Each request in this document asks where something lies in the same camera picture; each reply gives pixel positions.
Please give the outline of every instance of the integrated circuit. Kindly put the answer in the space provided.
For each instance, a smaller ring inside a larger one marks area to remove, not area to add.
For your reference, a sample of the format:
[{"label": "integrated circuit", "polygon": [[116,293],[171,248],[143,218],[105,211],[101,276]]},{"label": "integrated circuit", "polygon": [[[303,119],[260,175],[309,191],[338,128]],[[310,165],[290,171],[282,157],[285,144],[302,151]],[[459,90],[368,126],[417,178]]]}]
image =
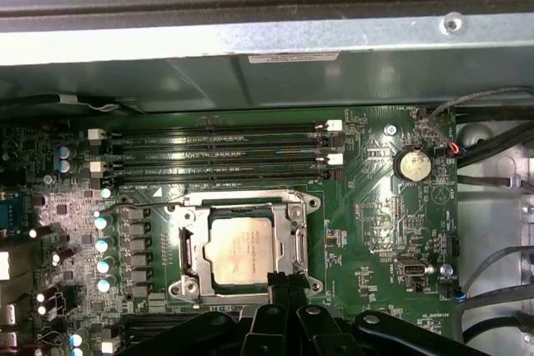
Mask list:
[{"label": "integrated circuit", "polygon": [[267,283],[275,267],[273,228],[268,218],[224,218],[211,223],[204,246],[219,285]]}]

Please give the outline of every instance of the screw hole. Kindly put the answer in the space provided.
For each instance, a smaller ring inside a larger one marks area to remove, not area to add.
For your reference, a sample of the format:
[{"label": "screw hole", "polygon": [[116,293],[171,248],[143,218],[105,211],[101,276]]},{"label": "screw hole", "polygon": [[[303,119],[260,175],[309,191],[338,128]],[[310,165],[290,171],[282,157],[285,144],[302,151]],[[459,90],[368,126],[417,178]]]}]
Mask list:
[{"label": "screw hole", "polygon": [[449,13],[442,21],[442,29],[445,33],[457,33],[463,28],[462,15],[459,13]]}]

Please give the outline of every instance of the black connector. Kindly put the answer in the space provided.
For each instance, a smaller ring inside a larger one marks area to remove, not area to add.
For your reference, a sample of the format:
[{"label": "black connector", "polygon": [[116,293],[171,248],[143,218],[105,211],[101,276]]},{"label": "black connector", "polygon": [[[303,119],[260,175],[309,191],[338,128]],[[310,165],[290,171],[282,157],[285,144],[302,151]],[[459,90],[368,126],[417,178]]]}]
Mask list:
[{"label": "black connector", "polygon": [[457,237],[447,237],[446,252],[453,258],[460,257],[460,239]]},{"label": "black connector", "polygon": [[459,298],[464,295],[458,282],[440,281],[437,283],[437,293],[445,299]]}]

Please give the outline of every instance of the metal panel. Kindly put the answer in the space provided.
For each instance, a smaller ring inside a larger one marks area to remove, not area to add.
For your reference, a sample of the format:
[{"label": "metal panel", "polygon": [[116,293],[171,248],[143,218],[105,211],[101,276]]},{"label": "metal panel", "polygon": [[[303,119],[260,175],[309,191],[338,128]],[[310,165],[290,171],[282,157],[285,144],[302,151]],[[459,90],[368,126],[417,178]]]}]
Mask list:
[{"label": "metal panel", "polygon": [[[467,145],[479,139],[487,139],[515,126],[515,123],[469,124],[460,131],[460,141]],[[471,165],[459,171],[474,177],[503,177],[519,174],[529,180],[531,160],[520,146],[508,149],[482,163]],[[521,206],[521,193],[505,188],[459,186],[459,215],[461,238],[461,284],[487,256],[508,246],[531,245],[529,231],[534,216],[525,215]],[[521,283],[529,283],[530,264],[525,262],[526,271],[521,268],[521,255],[510,255],[491,266],[473,285],[472,294],[484,293]],[[514,310],[531,313],[531,302],[504,303],[466,312],[463,327],[468,328],[486,318],[510,315]],[[492,355],[522,355],[531,350],[515,328],[500,328],[475,338],[471,346]]]},{"label": "metal panel", "polygon": [[534,85],[534,48],[342,53],[329,62],[250,64],[246,56],[0,68],[0,98],[83,93],[138,99],[146,111],[442,100]]}]

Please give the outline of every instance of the red wire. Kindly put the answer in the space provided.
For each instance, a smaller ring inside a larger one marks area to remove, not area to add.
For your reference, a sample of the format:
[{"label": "red wire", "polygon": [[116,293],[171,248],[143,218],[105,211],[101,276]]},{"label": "red wire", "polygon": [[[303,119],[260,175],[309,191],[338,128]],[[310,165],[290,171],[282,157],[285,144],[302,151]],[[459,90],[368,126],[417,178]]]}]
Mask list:
[{"label": "red wire", "polygon": [[458,145],[456,145],[454,142],[452,142],[450,145],[449,145],[449,148],[451,148],[451,151],[454,153],[454,154],[458,154],[460,152],[460,147]]}]

